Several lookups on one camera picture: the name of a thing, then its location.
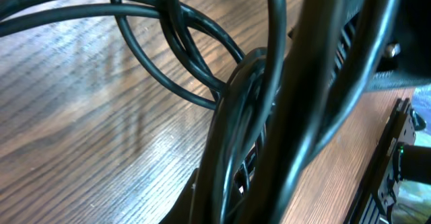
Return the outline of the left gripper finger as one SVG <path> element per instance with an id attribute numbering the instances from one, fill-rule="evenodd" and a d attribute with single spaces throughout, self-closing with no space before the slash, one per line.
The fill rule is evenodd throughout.
<path id="1" fill-rule="evenodd" d="M 187 224 L 189 222 L 189 215 L 198 172 L 198 168 L 193 170 L 174 205 L 160 221 L 160 224 Z"/>

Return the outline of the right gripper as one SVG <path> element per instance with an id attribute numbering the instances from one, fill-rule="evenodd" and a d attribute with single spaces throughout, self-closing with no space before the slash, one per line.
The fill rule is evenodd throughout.
<path id="1" fill-rule="evenodd" d="M 430 84 L 430 0 L 345 0 L 336 93 Z"/>

